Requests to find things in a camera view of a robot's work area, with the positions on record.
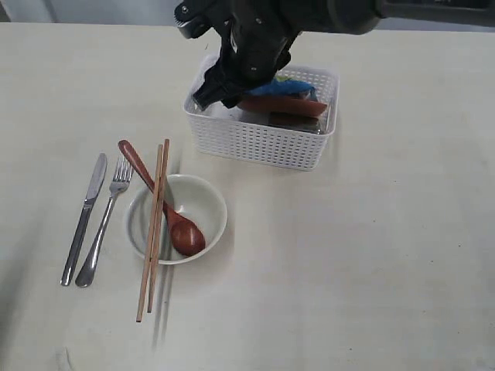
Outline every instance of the chopstick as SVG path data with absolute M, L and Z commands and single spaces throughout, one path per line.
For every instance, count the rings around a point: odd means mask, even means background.
M 158 146 L 158 154 L 156 156 L 156 170 L 155 170 L 155 189 L 153 189 L 153 204 L 152 204 L 152 215 L 149 220 L 149 228 L 148 228 L 148 243 L 146 245 L 145 252 L 145 263 L 142 270 L 142 278 L 141 278 L 141 288 L 139 291 L 139 303 L 138 303 L 138 314 L 136 316 L 136 322 L 141 322 L 142 320 L 142 312 L 145 307 L 145 294 L 146 294 L 146 285 L 148 283 L 148 275 L 149 275 L 149 265 L 152 255 L 153 248 L 153 240 L 155 236 L 155 225 L 156 225 L 156 214 L 157 210 L 160 215 L 162 214 L 163 201 L 158 207 L 159 201 L 159 193 L 160 187 L 157 186 L 160 184 L 160 175 L 162 171 L 162 160 L 163 160 L 163 145 Z
M 163 144 L 163 161 L 162 161 L 162 172 L 160 174 L 160 183 L 159 183 L 159 197 L 158 197 L 158 205 L 163 205 L 163 199 L 165 198 L 165 185 L 167 180 L 167 162 L 169 160 L 169 139 L 165 140 Z M 149 278 L 149 292 L 148 292 L 148 313 L 152 312 L 153 308 L 153 297 L 155 296 L 155 280 L 156 280 L 156 271 L 158 267 L 158 256 L 160 251 L 160 232 L 162 231 L 162 209 L 158 208 L 156 211 L 156 220 L 155 220 L 155 237 L 153 238 L 153 247 L 152 247 L 152 261 L 150 268 L 150 278 Z

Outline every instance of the bowl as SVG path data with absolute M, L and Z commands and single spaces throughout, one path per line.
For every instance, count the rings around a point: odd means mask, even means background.
M 134 251 L 144 259 L 148 238 L 149 217 L 153 194 L 144 188 L 132 200 L 125 218 L 124 228 Z M 174 265 L 195 260 L 210 251 L 218 242 L 227 224 L 227 205 L 221 193 L 206 180 L 194 175 L 167 176 L 167 203 L 180 215 L 192 220 L 203 233 L 206 247 L 198 254 L 186 257 L 170 248 L 168 233 L 162 233 L 159 263 Z M 165 217 L 162 228 L 166 230 Z

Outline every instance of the silver knife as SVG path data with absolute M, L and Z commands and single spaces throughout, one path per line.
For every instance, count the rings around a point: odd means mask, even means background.
M 94 166 L 93 176 L 91 176 L 90 186 L 87 189 L 83 210 L 80 212 L 79 223 L 77 224 L 76 233 L 74 234 L 72 245 L 70 245 L 69 256 L 63 269 L 62 279 L 60 280 L 62 286 L 69 286 L 70 281 L 72 281 L 80 247 L 83 244 L 84 234 L 86 233 L 87 222 L 90 219 L 91 210 L 98 197 L 98 193 L 100 193 L 101 185 L 105 179 L 105 172 L 107 172 L 107 156 L 105 153 L 100 153 Z

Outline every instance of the white plastic basket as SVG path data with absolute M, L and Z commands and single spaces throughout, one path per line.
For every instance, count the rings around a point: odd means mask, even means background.
M 320 102 L 328 104 L 319 118 L 323 134 L 273 128 L 268 115 L 254 114 L 237 107 L 226 109 L 221 103 L 201 111 L 192 94 L 203 83 L 205 71 L 214 65 L 217 56 L 208 56 L 202 63 L 184 104 L 194 141 L 201 152 L 266 165 L 299 170 L 312 170 L 335 131 L 339 100 L 339 77 L 326 70 L 288 65 L 278 75 L 311 83 Z

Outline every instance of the fork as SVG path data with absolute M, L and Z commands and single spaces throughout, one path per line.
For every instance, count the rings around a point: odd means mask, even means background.
M 100 228 L 96 233 L 96 237 L 94 238 L 93 245 L 91 245 L 86 260 L 84 261 L 84 265 L 76 278 L 76 285 L 80 288 L 86 288 L 93 282 L 94 272 L 96 271 L 96 264 L 98 262 L 98 256 L 100 255 L 101 244 L 103 242 L 105 230 L 107 229 L 108 220 L 110 219 L 118 195 L 125 192 L 129 187 L 133 172 L 134 170 L 129 164 L 129 161 L 121 156 L 117 160 L 117 165 L 115 166 L 114 178 L 110 184 L 110 199 L 108 200 L 107 209 L 105 209 Z

